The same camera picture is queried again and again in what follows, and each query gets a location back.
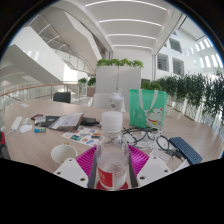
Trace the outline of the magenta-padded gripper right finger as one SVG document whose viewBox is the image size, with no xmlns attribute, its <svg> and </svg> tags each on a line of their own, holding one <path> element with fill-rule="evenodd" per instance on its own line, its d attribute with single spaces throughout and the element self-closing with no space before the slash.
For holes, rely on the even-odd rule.
<svg viewBox="0 0 224 224">
<path fill-rule="evenodd" d="M 129 146 L 129 151 L 131 155 L 129 174 L 132 188 L 146 186 L 172 173 L 154 151 L 147 155 L 134 146 Z"/>
</svg>

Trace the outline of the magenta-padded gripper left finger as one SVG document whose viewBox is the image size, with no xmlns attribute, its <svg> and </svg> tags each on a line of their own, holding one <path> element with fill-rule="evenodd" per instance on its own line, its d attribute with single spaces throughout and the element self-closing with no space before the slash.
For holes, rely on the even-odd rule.
<svg viewBox="0 0 224 224">
<path fill-rule="evenodd" d="M 54 174 L 78 186 L 93 189 L 96 181 L 95 151 L 96 148 L 92 147 L 76 159 L 66 159 Z"/>
</svg>

